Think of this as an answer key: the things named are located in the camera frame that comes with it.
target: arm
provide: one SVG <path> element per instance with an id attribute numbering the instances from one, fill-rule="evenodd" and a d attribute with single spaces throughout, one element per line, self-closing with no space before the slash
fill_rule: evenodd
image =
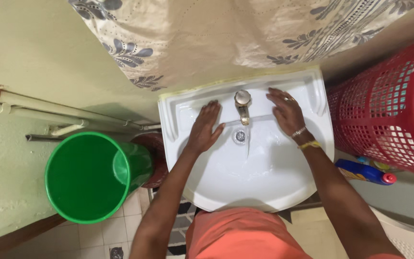
<path id="1" fill-rule="evenodd" d="M 223 131 L 224 124 L 221 124 L 212 134 L 219 111 L 220 104 L 217 101 L 211 101 L 201 109 L 186 147 L 159 188 L 135 233 L 130 259 L 166 257 L 170 232 L 191 169 L 199 155 L 207 151 Z"/>
<path id="2" fill-rule="evenodd" d="M 279 126 L 288 136 L 305 125 L 298 103 L 287 92 L 270 88 L 268 99 Z M 294 138 L 297 145 L 314 140 L 305 130 Z M 359 193 L 327 157 L 321 148 L 307 147 L 303 154 L 311 168 L 325 212 L 350 259 L 366 259 L 387 253 L 402 256 L 389 241 L 379 220 Z"/>

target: washbasin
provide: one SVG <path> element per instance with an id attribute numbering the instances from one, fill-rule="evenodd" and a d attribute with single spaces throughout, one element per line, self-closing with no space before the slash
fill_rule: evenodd
<path id="1" fill-rule="evenodd" d="M 306 126 L 330 159 L 333 130 L 322 76 L 317 69 L 217 84 L 159 100 L 167 165 L 171 169 L 185 147 L 203 105 L 222 105 L 217 125 L 226 123 L 217 142 L 195 163 L 183 195 L 206 211 L 238 206 L 276 212 L 311 196 L 316 187 L 302 152 L 277 125 L 268 87 L 288 91 L 299 102 Z M 241 124 L 234 105 L 239 90 L 250 93 L 250 123 Z"/>

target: person's left hand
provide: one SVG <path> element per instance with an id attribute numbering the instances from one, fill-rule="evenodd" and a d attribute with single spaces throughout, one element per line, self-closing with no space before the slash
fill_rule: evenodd
<path id="1" fill-rule="evenodd" d="M 194 122 L 193 128 L 191 129 L 190 138 L 185 149 L 201 154 L 207 151 L 220 136 L 224 129 L 224 123 L 220 124 L 215 132 L 212 133 L 212 128 L 218 118 L 221 105 L 217 100 L 210 101 L 206 106 L 202 107 L 199 116 Z"/>

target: bracelet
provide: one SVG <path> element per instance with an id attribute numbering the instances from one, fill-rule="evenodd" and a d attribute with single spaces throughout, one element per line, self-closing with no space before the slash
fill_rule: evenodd
<path id="1" fill-rule="evenodd" d="M 321 144 L 317 140 L 313 140 L 313 141 L 310 141 L 310 142 L 306 142 L 305 144 L 302 144 L 301 146 L 298 146 L 298 149 L 303 150 L 303 149 L 305 149 L 309 146 L 311 146 L 311 147 L 321 147 Z"/>
<path id="2" fill-rule="evenodd" d="M 306 126 L 304 126 L 301 129 L 295 131 L 290 137 L 291 138 L 295 138 L 296 136 L 300 135 L 305 130 L 307 130 Z"/>

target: person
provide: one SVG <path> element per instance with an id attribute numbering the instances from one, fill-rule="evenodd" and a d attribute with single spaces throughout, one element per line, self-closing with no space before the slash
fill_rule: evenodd
<path id="1" fill-rule="evenodd" d="M 387 238 L 368 204 L 304 128 L 303 114 L 297 101 L 287 92 L 274 88 L 270 88 L 266 96 L 276 105 L 272 112 L 282 131 L 293 137 L 306 157 L 325 212 L 349 258 L 403 258 Z M 186 147 L 137 229 L 130 259 L 165 258 L 191 169 L 199 155 L 207 151 L 223 131 L 224 124 L 221 124 L 212 133 L 219 111 L 217 101 L 210 101 L 201 109 Z M 186 233 L 186 248 L 187 259 L 310 258 L 287 232 L 278 215 L 251 208 L 198 213 Z"/>

